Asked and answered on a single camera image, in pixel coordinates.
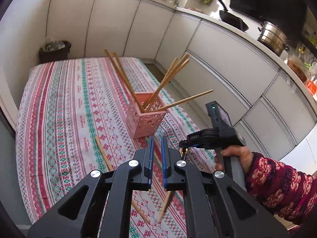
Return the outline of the red patterned sleeve forearm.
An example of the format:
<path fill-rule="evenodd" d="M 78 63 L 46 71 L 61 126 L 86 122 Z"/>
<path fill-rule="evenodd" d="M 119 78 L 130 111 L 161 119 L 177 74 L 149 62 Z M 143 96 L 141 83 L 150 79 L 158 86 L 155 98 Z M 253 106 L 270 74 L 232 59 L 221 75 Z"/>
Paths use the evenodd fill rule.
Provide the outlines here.
<path fill-rule="evenodd" d="M 316 177 L 253 152 L 245 174 L 247 192 L 273 214 L 303 224 L 316 208 Z"/>

